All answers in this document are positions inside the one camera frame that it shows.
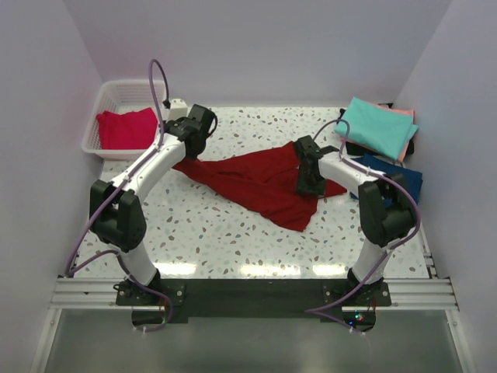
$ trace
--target gray wall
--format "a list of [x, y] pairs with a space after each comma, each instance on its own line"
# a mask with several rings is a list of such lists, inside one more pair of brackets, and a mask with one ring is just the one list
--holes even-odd
[[454, 0], [396, 101], [416, 109], [426, 234], [484, 372], [497, 371], [496, 19], [494, 0]]
[[99, 162], [80, 141], [101, 79], [60, 0], [0, 2], [0, 371], [29, 369]]
[[391, 102], [450, 0], [64, 0], [104, 80], [205, 104]]

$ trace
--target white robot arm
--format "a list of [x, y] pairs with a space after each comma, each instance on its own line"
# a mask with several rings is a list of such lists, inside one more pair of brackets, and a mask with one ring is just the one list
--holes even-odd
[[[361, 282], [387, 253], [386, 259], [367, 278], [365, 284], [381, 281], [390, 259], [391, 247], [406, 237], [415, 226], [412, 205], [398, 190], [371, 175], [385, 176], [383, 172], [368, 169], [352, 160], [345, 163], [336, 148], [319, 148], [310, 136], [299, 139], [294, 147], [301, 160], [297, 191], [319, 196], [324, 193], [325, 181], [331, 180], [358, 196], [360, 222], [366, 238], [359, 259], [350, 269], [348, 277], [353, 282]], [[402, 175], [387, 177], [405, 188]], [[384, 206], [384, 198], [392, 199], [390, 207]]]
[[[171, 101], [162, 145], [158, 134], [150, 148], [127, 170], [106, 183], [97, 180], [90, 190], [90, 215], [96, 211], [124, 180], [127, 183], [92, 225], [91, 230], [112, 249], [118, 250], [127, 271], [140, 283], [148, 286], [160, 278], [150, 261], [143, 238], [147, 228], [141, 204], [155, 184], [184, 158], [195, 159], [204, 149], [210, 136], [210, 126], [217, 118], [205, 107], [194, 105], [187, 113], [184, 101]], [[130, 177], [131, 170], [141, 167]]]

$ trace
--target laundry basket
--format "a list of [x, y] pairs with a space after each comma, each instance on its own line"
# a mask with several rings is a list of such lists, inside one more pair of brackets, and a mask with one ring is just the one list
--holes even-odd
[[[160, 103], [165, 100], [164, 82], [154, 81], [155, 94]], [[103, 150], [99, 137], [99, 122], [97, 114], [105, 110], [124, 114], [130, 111], [139, 111], [151, 107], [157, 116], [154, 100], [150, 90], [148, 80], [114, 80], [102, 85], [99, 95], [93, 106], [92, 115], [89, 119], [82, 141], [82, 149], [86, 153], [97, 154], [104, 159], [135, 160], [146, 149], [126, 149], [126, 150]], [[161, 104], [162, 116], [165, 108]]]

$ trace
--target folded teal shirt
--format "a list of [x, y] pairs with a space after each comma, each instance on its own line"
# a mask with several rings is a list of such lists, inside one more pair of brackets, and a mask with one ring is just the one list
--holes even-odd
[[[349, 139], [366, 145], [390, 159], [397, 159], [418, 126], [409, 115], [393, 113], [354, 97], [343, 114], [350, 124]], [[345, 136], [347, 126], [340, 122], [335, 132]]]

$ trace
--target speckled white table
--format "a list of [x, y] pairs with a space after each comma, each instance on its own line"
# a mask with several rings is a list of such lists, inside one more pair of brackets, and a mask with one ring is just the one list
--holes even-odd
[[[219, 160], [314, 134], [339, 115], [338, 108], [213, 108], [219, 118], [203, 160]], [[318, 139], [339, 145], [332, 126]], [[107, 161], [102, 180], [110, 180], [130, 162]], [[345, 277], [359, 256], [363, 234], [359, 208], [349, 194], [324, 198], [304, 232], [274, 225], [259, 214], [216, 195], [175, 170], [169, 171], [148, 195], [143, 210], [148, 223], [148, 254], [163, 277]], [[386, 278], [427, 278], [417, 235], [393, 254]], [[78, 261], [106, 247], [89, 233]], [[117, 262], [104, 256], [76, 277], [122, 277]]]

